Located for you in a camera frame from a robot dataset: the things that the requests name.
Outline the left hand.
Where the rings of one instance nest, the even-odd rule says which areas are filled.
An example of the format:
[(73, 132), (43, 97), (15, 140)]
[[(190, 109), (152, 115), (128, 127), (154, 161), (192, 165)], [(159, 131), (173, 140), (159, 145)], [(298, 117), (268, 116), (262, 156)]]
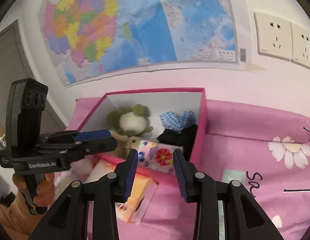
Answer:
[[(18, 191), (22, 192), (27, 189), (26, 182), (21, 175), (13, 174), (12, 181)], [(45, 179), (36, 188), (36, 195), (33, 202), (39, 207), (48, 207), (53, 202), (54, 197), (54, 173), (46, 173)]]

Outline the orange sleeve forearm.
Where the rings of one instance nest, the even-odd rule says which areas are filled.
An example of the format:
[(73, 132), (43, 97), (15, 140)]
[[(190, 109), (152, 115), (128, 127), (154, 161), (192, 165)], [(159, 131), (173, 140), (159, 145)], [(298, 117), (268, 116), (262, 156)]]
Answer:
[(28, 239), (44, 215), (32, 215), (18, 191), (10, 207), (0, 204), (0, 223), (11, 239)]

